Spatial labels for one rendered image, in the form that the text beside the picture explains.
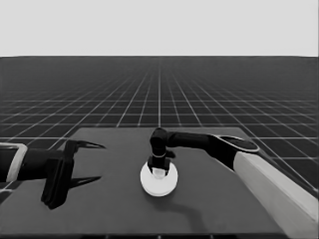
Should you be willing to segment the large thick white disc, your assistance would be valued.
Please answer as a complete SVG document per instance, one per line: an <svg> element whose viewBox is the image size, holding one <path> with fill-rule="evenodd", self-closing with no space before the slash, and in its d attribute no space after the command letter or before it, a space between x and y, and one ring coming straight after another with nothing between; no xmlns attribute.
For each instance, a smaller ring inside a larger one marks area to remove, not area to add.
<svg viewBox="0 0 319 239"><path fill-rule="evenodd" d="M155 197L163 197L173 192L177 186L178 173L175 165L171 162L169 172L159 168L153 168L150 174L148 164L145 163L140 172L140 181L146 193Z"/></svg>

